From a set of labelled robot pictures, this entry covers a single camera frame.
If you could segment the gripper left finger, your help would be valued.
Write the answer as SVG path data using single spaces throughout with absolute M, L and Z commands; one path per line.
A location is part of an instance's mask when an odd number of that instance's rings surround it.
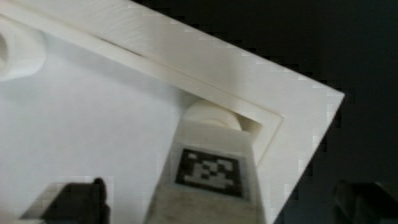
M 19 217 L 28 224 L 109 224 L 106 185 L 92 182 L 52 183 Z

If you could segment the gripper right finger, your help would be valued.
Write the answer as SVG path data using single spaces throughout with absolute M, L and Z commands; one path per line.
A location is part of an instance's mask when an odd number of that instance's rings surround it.
M 340 181 L 331 196 L 331 224 L 398 224 L 398 183 Z

